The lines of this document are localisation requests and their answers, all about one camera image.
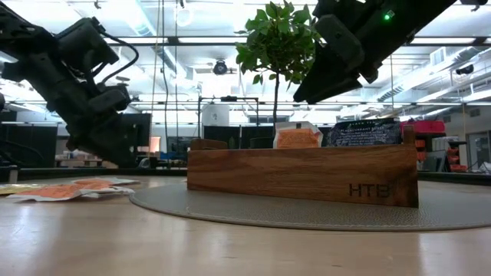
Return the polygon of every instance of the felt mat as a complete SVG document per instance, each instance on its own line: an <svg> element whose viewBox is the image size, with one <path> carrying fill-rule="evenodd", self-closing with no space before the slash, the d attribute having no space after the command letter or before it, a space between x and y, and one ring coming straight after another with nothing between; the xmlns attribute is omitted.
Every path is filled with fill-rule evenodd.
<svg viewBox="0 0 491 276"><path fill-rule="evenodd" d="M188 191L185 183L141 189L130 200L168 215L276 228L395 232L491 226L489 196L431 188L419 193L418 209Z"/></svg>

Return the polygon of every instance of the tree trunk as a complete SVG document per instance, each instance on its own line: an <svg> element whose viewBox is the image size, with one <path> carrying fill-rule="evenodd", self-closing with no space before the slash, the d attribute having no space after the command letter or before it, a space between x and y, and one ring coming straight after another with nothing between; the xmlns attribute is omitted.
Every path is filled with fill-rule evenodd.
<svg viewBox="0 0 491 276"><path fill-rule="evenodd" d="M276 134L276 110L278 109L279 73L276 73L275 104L273 105L273 136Z"/></svg>

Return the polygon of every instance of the ceiling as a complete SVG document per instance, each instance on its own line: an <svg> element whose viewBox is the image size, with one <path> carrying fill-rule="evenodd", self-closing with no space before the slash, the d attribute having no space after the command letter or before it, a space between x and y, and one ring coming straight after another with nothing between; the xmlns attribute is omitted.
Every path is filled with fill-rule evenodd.
<svg viewBox="0 0 491 276"><path fill-rule="evenodd" d="M20 16L26 18L31 23L43 26L53 33L58 33L73 24L81 17L96 16L97 19L107 29L107 32L117 37L154 37L154 36L179 36L179 37L209 37L209 36L233 36L234 31L242 29L248 18L255 16L257 8L262 8L266 2L263 0L189 0L186 1L186 8L182 9L176 1L163 1L163 13L159 15L161 1L157 0L106 0L99 1L101 7L97 9L93 0L37 0L20 1L4 0L6 5L12 8ZM316 1L294 1L297 8L303 4L309 4L313 10ZM422 29L417 37L491 37L491 5L485 5L478 11L471 12L471 6L455 4L448 8L442 15L436 18L428 26ZM340 96L327 99L327 102L363 102L377 101L393 85L396 87L403 81L415 79L419 72L420 81L413 81L412 87L405 84L405 90L394 96L396 102L417 102L428 94L441 91L452 84L466 81L466 76L452 76L448 68L444 68L438 74L427 73L422 69L428 67L430 54L440 47L401 47L393 53L390 58L384 61L384 65L379 69L379 78L372 84L364 85L363 89L347 92ZM447 56L462 51L465 47L446 48ZM133 58L133 53L122 47L113 47L120 55L120 62L114 66L107 67L98 76L100 80L103 76L116 70ZM234 46L178 46L165 47L168 56L175 58L178 72L174 74L163 64L160 56L156 55L151 46L138 46L137 50L140 59L129 70L124 71L120 76L130 78L129 89L132 95L138 96L142 101L163 101L165 100L166 90L169 93L169 100L177 99L180 103L178 110L192 110L196 105L185 103L186 101L196 101L199 92L203 97L222 97L226 95L259 97L260 100L272 101L274 82L266 81L264 85L252 85L253 74L237 74L235 64L236 50ZM487 72L488 54L475 56L472 62L476 65L476 72L473 76ZM0 59L8 61L9 58L0 55ZM217 60L224 60L232 74L216 76L211 73L211 68ZM160 69L165 67L166 80L160 73ZM468 93L470 86L461 87L462 93ZM280 101L292 101L292 95L296 87L292 85L287 90L287 84L282 84L280 91ZM455 93L450 91L441 97L431 101L449 102L455 98ZM16 97L9 99L18 100L42 100L34 91L18 93ZM151 105L139 104L134 106L137 110L145 110ZM338 116L384 116L387 107L375 108L363 104L339 104L316 107L306 110L307 107L300 109L307 113L310 120L315 123L324 122L325 115L322 112L337 112Z"/></svg>

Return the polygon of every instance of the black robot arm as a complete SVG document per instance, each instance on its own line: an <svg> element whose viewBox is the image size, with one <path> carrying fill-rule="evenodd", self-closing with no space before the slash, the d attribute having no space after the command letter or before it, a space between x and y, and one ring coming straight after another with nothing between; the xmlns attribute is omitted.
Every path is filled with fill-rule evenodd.
<svg viewBox="0 0 491 276"><path fill-rule="evenodd" d="M97 19L83 18L52 35L0 2L0 28L0 51L18 60L4 63L2 77L26 80L43 96L48 110L67 124L68 148L136 166L130 130L118 113L130 103L126 87L94 83L102 67L119 59L101 37L108 34Z"/></svg>

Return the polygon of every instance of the potted plant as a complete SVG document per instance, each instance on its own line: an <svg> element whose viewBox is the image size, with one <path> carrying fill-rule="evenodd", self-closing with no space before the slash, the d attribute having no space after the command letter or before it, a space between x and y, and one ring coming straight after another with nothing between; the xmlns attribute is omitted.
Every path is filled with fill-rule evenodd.
<svg viewBox="0 0 491 276"><path fill-rule="evenodd" d="M264 10L258 9L255 18L245 23L245 30L236 32L247 35L246 43L236 44L236 63L240 64L240 71L257 73L253 84L262 84L263 74L272 72L269 80L275 80L275 125L280 76L288 82L287 90L292 83L300 84L314 63L315 41L321 38L313 28L307 5L295 11L291 2L283 2L283 7L269 2Z"/></svg>

